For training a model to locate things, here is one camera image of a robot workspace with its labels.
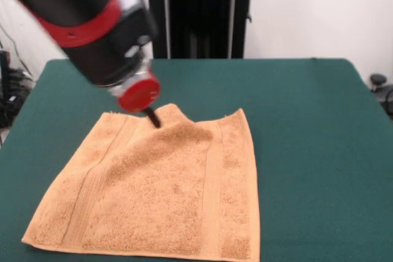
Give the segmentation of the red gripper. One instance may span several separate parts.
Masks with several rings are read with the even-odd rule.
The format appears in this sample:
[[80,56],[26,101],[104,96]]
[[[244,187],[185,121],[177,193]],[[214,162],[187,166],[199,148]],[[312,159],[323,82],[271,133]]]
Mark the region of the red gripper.
[[160,94],[160,84],[155,77],[145,78],[129,86],[124,94],[117,98],[119,106],[131,113],[142,112],[156,128],[161,127],[161,121],[150,105]]

